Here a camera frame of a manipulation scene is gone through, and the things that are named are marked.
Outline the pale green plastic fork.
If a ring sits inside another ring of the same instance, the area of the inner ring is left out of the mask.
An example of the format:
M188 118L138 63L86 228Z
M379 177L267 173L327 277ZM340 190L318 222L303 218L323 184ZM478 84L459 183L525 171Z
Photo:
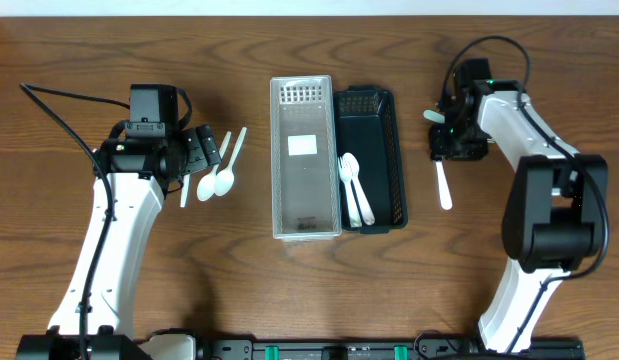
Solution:
M444 124L445 123L445 117L442 114L437 113L437 112L435 112L433 110L425 110L423 112L423 117L426 120L429 120L429 121L434 122L434 123L439 123L439 124Z

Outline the white fork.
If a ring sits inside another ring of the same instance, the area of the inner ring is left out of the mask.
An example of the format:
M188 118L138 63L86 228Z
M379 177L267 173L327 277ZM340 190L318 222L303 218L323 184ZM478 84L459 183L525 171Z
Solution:
M356 203L356 199L352 187L353 173L351 167L344 157L338 159L339 163L339 175L343 182L345 189L347 212L349 217L349 223L352 228L359 228L362 226L362 220Z
M453 207L453 201L447 181L447 177L444 171L443 163L441 161L435 161L435 170L438 184L438 195L440 206L443 210L448 211Z

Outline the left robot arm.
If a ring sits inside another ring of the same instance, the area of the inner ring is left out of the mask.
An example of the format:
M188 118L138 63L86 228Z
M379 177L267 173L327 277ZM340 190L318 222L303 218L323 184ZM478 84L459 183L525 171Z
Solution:
M190 126L178 103L186 92L164 84L134 84L99 148L89 147L38 98L23 92L82 148L93 165L93 207L70 285L42 335L21 338L19 359L208 359L210 346L193 331L161 330L134 338L134 301L153 224L171 184L221 161L209 126Z

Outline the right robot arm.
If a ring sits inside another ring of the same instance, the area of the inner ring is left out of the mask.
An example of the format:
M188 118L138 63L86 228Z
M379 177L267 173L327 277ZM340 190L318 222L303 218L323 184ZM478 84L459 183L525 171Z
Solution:
M494 79L487 59L454 61L446 77L454 91L426 114L431 160L477 161L496 144L515 172L501 223L508 260L478 330L484 350L519 355L558 286L608 248L608 166L564 143L524 85Z

